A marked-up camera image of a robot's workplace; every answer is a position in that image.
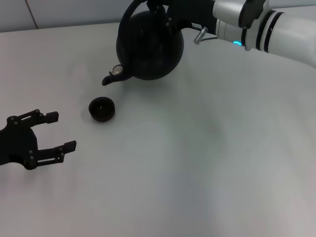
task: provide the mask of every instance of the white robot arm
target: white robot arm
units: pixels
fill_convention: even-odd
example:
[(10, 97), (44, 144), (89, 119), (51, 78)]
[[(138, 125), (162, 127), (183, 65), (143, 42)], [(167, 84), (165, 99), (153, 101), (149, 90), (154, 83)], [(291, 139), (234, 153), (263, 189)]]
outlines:
[(316, 68), (316, 22), (270, 10), (264, 10), (251, 26), (241, 28), (240, 16), (246, 0), (217, 0), (216, 35), (219, 39), (293, 59)]

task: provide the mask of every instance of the white table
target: white table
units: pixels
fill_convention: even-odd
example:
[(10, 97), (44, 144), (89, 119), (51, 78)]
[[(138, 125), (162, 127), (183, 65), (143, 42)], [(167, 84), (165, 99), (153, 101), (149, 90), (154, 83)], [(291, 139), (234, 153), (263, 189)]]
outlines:
[[(117, 30), (0, 34), (0, 127), (58, 111), (39, 148), (78, 142), (63, 164), (0, 167), (0, 236), (316, 236), (316, 70), (185, 30), (170, 75), (102, 87)], [(90, 118), (99, 96), (109, 123)]]

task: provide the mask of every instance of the black kettle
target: black kettle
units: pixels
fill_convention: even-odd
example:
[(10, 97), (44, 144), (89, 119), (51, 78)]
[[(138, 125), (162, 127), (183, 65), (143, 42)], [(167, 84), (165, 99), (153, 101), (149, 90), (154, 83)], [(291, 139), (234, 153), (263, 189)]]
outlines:
[(156, 80), (169, 74), (181, 60), (182, 32), (171, 27), (162, 5), (153, 12), (132, 16), (143, 2), (145, 0), (134, 0), (121, 20), (116, 45), (120, 65), (103, 79), (103, 86), (131, 77)]

